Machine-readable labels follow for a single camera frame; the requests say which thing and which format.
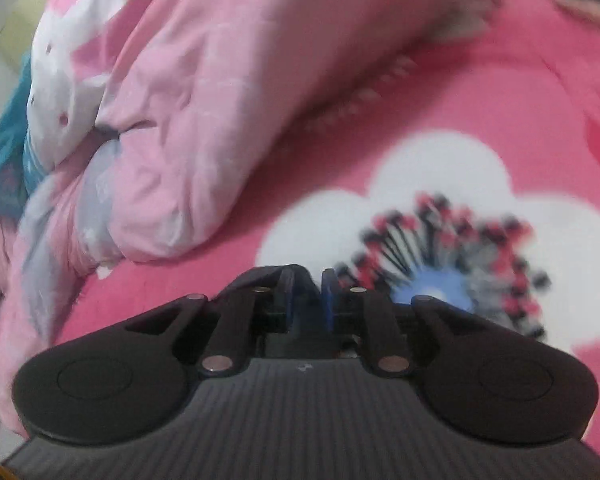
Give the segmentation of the pink floral bed sheet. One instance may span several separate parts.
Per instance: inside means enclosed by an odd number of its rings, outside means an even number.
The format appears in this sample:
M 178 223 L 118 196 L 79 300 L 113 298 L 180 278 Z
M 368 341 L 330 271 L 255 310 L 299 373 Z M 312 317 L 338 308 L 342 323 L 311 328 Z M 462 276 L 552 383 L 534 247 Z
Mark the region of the pink floral bed sheet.
M 254 266 L 314 276 L 350 261 L 391 211 L 441 194 L 477 223 L 526 226 L 506 252 L 547 283 L 530 292 L 549 344 L 600 385 L 600 29 L 552 0 L 504 0 L 483 35 L 400 58 L 343 107 L 292 130 L 215 237 L 180 260 L 123 261 L 89 278 L 68 341 Z M 585 435 L 600 453 L 600 403 Z

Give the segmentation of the light pink quilt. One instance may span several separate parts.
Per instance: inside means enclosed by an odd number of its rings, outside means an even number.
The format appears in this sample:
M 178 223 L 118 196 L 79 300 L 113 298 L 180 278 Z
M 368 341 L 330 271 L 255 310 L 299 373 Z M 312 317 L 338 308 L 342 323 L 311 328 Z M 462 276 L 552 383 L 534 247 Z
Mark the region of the light pink quilt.
M 298 117 L 498 0 L 48 0 L 29 134 L 48 172 L 0 216 L 0 422 L 12 381 L 104 263 L 208 240 Z

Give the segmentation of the teal patterned cloth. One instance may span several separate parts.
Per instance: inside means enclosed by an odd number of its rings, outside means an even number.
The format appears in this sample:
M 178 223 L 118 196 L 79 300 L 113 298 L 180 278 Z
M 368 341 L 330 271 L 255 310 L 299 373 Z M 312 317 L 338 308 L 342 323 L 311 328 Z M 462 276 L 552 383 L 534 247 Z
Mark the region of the teal patterned cloth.
M 18 221 L 29 196 L 46 178 L 29 134 L 31 53 L 21 60 L 18 84 L 0 117 L 0 216 Z

